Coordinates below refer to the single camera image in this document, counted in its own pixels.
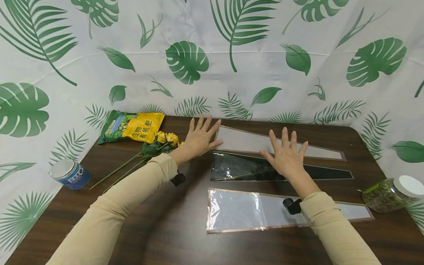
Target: yellow rose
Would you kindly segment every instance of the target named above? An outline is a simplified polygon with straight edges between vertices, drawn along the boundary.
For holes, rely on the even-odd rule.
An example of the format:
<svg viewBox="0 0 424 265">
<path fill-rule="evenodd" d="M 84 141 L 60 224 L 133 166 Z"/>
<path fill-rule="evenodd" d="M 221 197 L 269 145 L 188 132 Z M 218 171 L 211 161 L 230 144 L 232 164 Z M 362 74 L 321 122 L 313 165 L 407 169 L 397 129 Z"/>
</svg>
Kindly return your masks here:
<svg viewBox="0 0 424 265">
<path fill-rule="evenodd" d="M 178 136 L 174 133 L 168 133 L 166 134 L 166 141 L 167 142 L 172 142 L 171 145 L 172 146 L 177 146 L 178 144 Z"/>
<path fill-rule="evenodd" d="M 159 143 L 161 143 L 161 144 L 166 143 L 166 135 L 165 135 L 165 133 L 164 133 L 164 132 L 159 131 L 156 135 L 158 136 L 157 141 L 158 141 Z"/>
</svg>

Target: blue jar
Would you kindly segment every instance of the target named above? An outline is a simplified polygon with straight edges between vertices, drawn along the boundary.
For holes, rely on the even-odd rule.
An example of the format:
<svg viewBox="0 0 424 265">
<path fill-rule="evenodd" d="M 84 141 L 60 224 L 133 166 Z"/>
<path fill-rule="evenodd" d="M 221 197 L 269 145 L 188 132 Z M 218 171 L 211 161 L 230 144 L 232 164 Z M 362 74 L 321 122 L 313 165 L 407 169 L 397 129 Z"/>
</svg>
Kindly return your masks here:
<svg viewBox="0 0 424 265">
<path fill-rule="evenodd" d="M 82 189 L 91 180 L 90 172 L 71 159 L 58 161 L 50 169 L 49 175 L 71 190 Z"/>
</svg>

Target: copper border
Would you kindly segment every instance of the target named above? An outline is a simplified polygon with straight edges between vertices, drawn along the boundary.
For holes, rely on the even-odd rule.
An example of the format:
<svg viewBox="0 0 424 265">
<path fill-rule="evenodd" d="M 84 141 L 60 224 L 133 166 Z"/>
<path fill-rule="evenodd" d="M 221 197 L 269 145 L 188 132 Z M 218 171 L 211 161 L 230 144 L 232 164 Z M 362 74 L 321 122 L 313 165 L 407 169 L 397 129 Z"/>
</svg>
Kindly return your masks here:
<svg viewBox="0 0 424 265">
<path fill-rule="evenodd" d="M 240 130 L 240 129 L 233 128 L 233 127 L 228 127 L 228 126 L 220 125 L 220 126 L 219 126 L 219 128 L 218 128 L 218 130 L 217 130 L 217 131 L 216 131 L 216 133 L 215 133 L 214 141 L 216 141 L 216 139 L 218 138 L 219 129 L 220 129 L 221 127 L 229 128 L 229 129 L 231 129 L 231 130 L 236 130 L 236 131 L 242 131 L 242 132 L 249 133 L 249 134 L 255 134 L 255 135 L 260 135 L 260 136 L 269 137 L 269 136 L 266 136 L 266 135 L 264 135 L 264 134 L 258 134 L 258 133 L 254 133 L 254 132 L 251 132 L 251 131 L 245 131 L 245 130 Z M 344 154 L 344 152 L 343 152 L 343 151 L 333 150 L 333 149 L 324 148 L 324 147 L 315 146 L 315 145 L 308 145 L 308 146 L 316 147 L 316 148 L 323 149 L 323 150 L 328 150 L 328 151 L 337 152 L 337 153 L 339 153 L 339 154 L 340 154 L 341 159 L 337 159 L 337 158 L 325 158 L 325 157 L 318 157 L 318 156 L 305 156 L 305 157 L 317 158 L 317 159 L 324 159 L 324 160 L 333 160 L 333 161 L 347 161 L 347 160 L 346 160 L 346 156 L 345 156 L 345 154 Z M 221 148 L 219 148 L 219 147 L 214 148 L 213 150 L 233 151 L 233 152 L 243 152 L 243 153 L 259 153 L 259 152 L 251 152 L 251 151 L 241 151 L 241 150 L 232 150 L 232 149 L 221 149 Z"/>
<path fill-rule="evenodd" d="M 263 159 L 265 160 L 265 158 L 261 158 L 261 157 L 256 157 L 256 156 L 247 156 L 247 155 L 242 155 L 242 154 L 238 154 L 238 153 L 225 153 L 225 152 L 221 152 L 224 155 L 236 155 L 236 156 L 246 156 L 246 157 L 251 157 L 251 158 L 257 158 L 257 159 Z M 321 167 L 321 166 L 315 166 L 315 165 L 307 165 L 304 164 L 305 166 L 310 166 L 310 167 Z M 350 173 L 350 176 L 352 176 L 350 179 L 314 179 L 313 181 L 321 181 L 321 180 L 351 180 L 351 179 L 355 179 L 355 177 L 352 174 L 352 171 L 350 170 L 346 170 L 346 169 L 340 169 L 340 168 L 332 168 L 332 167 L 321 167 L 321 168 L 327 168 L 327 169 L 334 169 L 334 170 L 342 170 L 342 171 L 347 171 Z M 226 178 L 226 179 L 215 179 L 215 180 L 210 180 L 212 182 L 268 182 L 268 181 L 288 181 L 287 179 L 273 179 L 273 180 L 237 180 L 237 181 L 233 181 L 233 179 L 237 179 L 237 178 L 242 178 L 244 176 L 248 176 L 248 175 L 242 175 L 242 176 L 236 176 L 236 177 L 231 177 L 231 178 Z"/>
<path fill-rule="evenodd" d="M 266 193 L 261 193 L 261 192 L 247 192 L 247 191 L 240 191 L 240 190 L 226 190 L 226 189 L 218 189 L 218 188 L 208 188 L 208 219 L 206 221 L 206 232 L 207 234 L 221 234 L 221 233 L 233 233 L 233 232 L 246 232 L 246 231 L 265 231 L 265 230 L 269 230 L 269 229 L 276 229 L 276 228 L 285 228 L 285 227 L 306 227 L 308 226 L 308 224 L 305 225 L 298 225 L 298 224 L 293 224 L 293 225 L 284 225 L 284 226 L 261 226 L 261 227 L 254 227 L 254 228 L 239 228 L 239 229 L 226 229 L 226 230 L 209 230 L 209 226 L 210 226 L 210 209 L 211 209 L 211 205 L 210 205 L 210 198 L 211 198 L 211 190 L 215 190 L 215 191 L 224 191 L 224 192 L 233 192 L 233 193 L 244 193 L 244 194 L 258 194 L 258 195 L 264 195 L 264 196 L 269 196 L 269 197 L 277 197 L 277 198 L 292 198 L 292 199 L 299 199 L 299 197 L 293 197 L 293 196 L 283 196 L 283 195 L 274 195 L 274 194 L 266 194 Z M 356 203 L 349 203 L 349 202 L 343 202 L 343 201 L 334 201 L 335 203 L 340 203 L 340 204 L 348 204 L 348 205 L 356 205 L 356 206 L 364 206 L 369 215 L 371 216 L 370 218 L 358 218 L 358 219 L 348 219 L 350 223 L 357 223 L 357 222 L 363 222 L 363 221 L 373 221 L 375 220 L 375 217 L 373 216 L 373 214 L 371 213 L 370 209 L 368 208 L 368 206 L 366 206 L 365 204 L 356 204 Z"/>
</svg>

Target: hand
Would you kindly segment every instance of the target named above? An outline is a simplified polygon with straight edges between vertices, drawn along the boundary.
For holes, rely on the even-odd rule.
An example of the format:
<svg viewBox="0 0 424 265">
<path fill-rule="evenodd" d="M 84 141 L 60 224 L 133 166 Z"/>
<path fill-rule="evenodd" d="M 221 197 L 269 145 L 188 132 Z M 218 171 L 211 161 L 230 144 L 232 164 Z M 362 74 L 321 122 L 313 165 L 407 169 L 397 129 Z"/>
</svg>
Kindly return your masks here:
<svg viewBox="0 0 424 265">
<path fill-rule="evenodd" d="M 275 157 L 272 157 L 267 151 L 260 151 L 261 155 L 271 164 L 271 166 L 287 179 L 304 175 L 303 156 L 308 148 L 308 142 L 305 142 L 299 152 L 296 150 L 297 135 L 296 131 L 292 132 L 291 143 L 289 142 L 287 128 L 284 127 L 282 132 L 282 146 L 278 144 L 274 131 L 269 131 L 271 144 L 274 148 Z"/>
<path fill-rule="evenodd" d="M 196 156 L 201 156 L 207 151 L 221 145 L 222 141 L 211 142 L 212 136 L 216 133 L 221 125 L 221 120 L 218 120 L 210 130 L 209 126 L 212 122 L 212 116 L 210 115 L 205 124 L 203 124 L 204 116 L 201 115 L 197 126 L 195 127 L 194 118 L 190 121 L 190 128 L 183 145 L 169 153 L 174 159 L 175 163 L 179 166 Z"/>
</svg>

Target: yellow fertilizer bag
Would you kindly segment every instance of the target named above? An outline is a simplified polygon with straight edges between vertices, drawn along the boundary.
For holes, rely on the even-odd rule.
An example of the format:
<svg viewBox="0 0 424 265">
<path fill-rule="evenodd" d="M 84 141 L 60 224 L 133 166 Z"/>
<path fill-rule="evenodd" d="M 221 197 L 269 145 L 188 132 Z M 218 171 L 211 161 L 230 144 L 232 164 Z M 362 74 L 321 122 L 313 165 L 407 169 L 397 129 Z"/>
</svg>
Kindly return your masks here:
<svg viewBox="0 0 424 265">
<path fill-rule="evenodd" d="M 122 134 L 139 142 L 153 143 L 165 115 L 163 113 L 143 113 L 131 119 Z"/>
<path fill-rule="evenodd" d="M 114 110 L 103 126 L 98 144 L 127 137 L 152 143 L 164 117 L 163 113 L 127 113 Z"/>
</svg>

